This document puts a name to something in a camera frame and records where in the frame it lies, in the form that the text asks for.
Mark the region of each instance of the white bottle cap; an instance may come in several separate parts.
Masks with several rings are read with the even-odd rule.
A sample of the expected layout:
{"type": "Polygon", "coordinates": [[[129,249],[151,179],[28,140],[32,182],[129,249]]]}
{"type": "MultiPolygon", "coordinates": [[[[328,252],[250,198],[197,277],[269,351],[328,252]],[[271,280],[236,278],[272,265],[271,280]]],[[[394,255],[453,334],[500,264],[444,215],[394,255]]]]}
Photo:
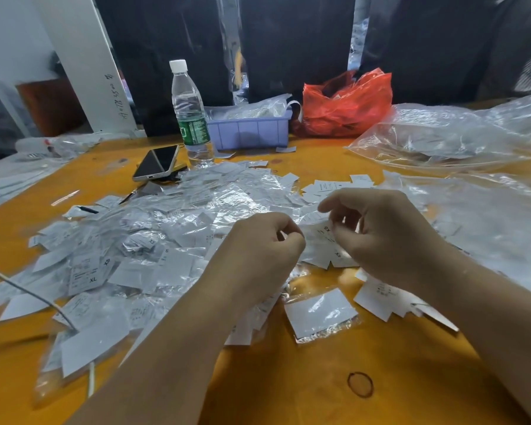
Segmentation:
{"type": "Polygon", "coordinates": [[[187,71],[187,61],[184,59],[169,61],[169,66],[174,73],[185,73],[187,71]]]}

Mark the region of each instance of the red plastic bag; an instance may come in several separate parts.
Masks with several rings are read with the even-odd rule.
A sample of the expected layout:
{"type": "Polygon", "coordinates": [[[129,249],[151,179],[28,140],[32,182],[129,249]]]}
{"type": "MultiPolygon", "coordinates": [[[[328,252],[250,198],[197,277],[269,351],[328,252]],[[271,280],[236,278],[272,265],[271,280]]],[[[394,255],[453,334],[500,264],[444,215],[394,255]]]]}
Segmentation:
{"type": "Polygon", "coordinates": [[[354,83],[355,71],[322,85],[304,85],[303,122],[293,121],[300,136],[357,137],[391,109],[391,73],[379,68],[365,73],[354,83]]]}

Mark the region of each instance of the smartphone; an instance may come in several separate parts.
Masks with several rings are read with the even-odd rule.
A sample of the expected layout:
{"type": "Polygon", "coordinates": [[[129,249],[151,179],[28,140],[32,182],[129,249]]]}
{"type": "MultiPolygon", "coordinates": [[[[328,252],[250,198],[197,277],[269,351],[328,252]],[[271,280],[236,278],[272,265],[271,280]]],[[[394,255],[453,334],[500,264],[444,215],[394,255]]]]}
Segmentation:
{"type": "Polygon", "coordinates": [[[132,176],[132,180],[140,182],[169,176],[175,166],[178,152],[179,146],[167,146],[150,150],[138,166],[132,176]]]}

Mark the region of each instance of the hand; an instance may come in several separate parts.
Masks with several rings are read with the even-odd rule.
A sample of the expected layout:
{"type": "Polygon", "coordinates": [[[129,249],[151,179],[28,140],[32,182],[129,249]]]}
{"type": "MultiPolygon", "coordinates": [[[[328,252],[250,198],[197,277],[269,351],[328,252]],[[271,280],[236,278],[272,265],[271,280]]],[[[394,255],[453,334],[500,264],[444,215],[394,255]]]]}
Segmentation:
{"type": "Polygon", "coordinates": [[[304,246],[303,233],[288,215],[257,214],[234,224],[203,277],[218,281],[218,292],[247,309],[281,288],[304,246]]]}
{"type": "Polygon", "coordinates": [[[322,200],[319,212],[331,213],[336,242],[364,270],[415,294],[458,254],[400,191],[343,188],[322,200]]]}

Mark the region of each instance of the pen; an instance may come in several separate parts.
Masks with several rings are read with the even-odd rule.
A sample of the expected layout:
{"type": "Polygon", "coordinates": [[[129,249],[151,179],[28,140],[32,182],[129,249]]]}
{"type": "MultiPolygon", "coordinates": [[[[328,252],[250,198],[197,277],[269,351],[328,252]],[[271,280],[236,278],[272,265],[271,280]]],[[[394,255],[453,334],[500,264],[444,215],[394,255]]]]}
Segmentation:
{"type": "Polygon", "coordinates": [[[85,207],[85,206],[77,206],[79,209],[85,211],[85,212],[88,212],[88,213],[98,213],[98,211],[96,210],[93,210],[91,208],[88,208],[88,207],[85,207]]]}

